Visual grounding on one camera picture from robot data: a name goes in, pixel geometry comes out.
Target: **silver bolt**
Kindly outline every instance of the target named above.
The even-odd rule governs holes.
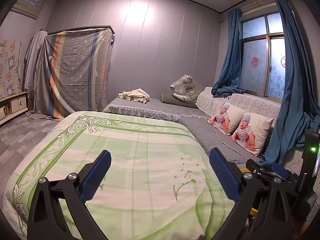
[[[68,175],[68,179],[75,179],[76,177],[77,177],[77,174],[74,172]]]
[[[273,179],[273,181],[274,181],[275,183],[281,183],[281,179],[280,179],[279,177],[275,177],[275,178]]]
[[[47,179],[45,177],[42,177],[39,179],[39,183],[45,183],[47,181]]]
[[[243,176],[244,176],[246,179],[252,179],[252,174],[251,174],[251,173],[246,172],[245,174],[243,174]]]

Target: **rolled mat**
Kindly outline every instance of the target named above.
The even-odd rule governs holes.
[[[160,94],[160,95],[161,95],[161,102],[164,104],[198,108],[195,103],[186,103],[184,101],[181,101],[175,98],[173,95],[169,95],[169,94]]]

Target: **blue curtain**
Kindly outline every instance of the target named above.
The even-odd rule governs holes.
[[[240,90],[241,52],[240,52],[240,11],[236,8],[228,11],[228,48],[226,58],[218,78],[211,90],[214,96],[227,97],[232,93],[243,93]]]
[[[300,29],[287,0],[276,0],[282,19],[286,70],[284,95],[265,159],[261,166],[282,164],[287,151],[303,146],[305,131],[318,132],[320,107],[313,93],[310,62]]]

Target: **striped shirt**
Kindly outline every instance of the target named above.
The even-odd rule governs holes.
[[[247,137],[249,136],[250,133],[252,133],[252,129],[249,125],[247,125],[245,128],[241,129],[238,127],[235,131],[237,133],[237,136],[241,142],[245,142]]]
[[[228,118],[229,115],[228,115],[228,112],[225,111],[224,114],[216,113],[215,117],[218,123],[222,123],[222,121]]]

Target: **blue gripper pad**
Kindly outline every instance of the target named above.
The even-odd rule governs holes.
[[[282,168],[278,163],[274,163],[271,166],[271,169],[278,174],[281,178],[287,179],[289,178],[289,173],[287,172],[286,169]]]
[[[95,160],[95,165],[92,167],[82,183],[82,194],[80,195],[80,199],[83,204],[87,200],[91,200],[93,198],[110,166],[111,154],[108,151],[104,151],[100,158]]]
[[[211,149],[209,161],[228,199],[232,199],[234,202],[238,203],[240,199],[240,185],[230,171],[228,165],[215,149]]]

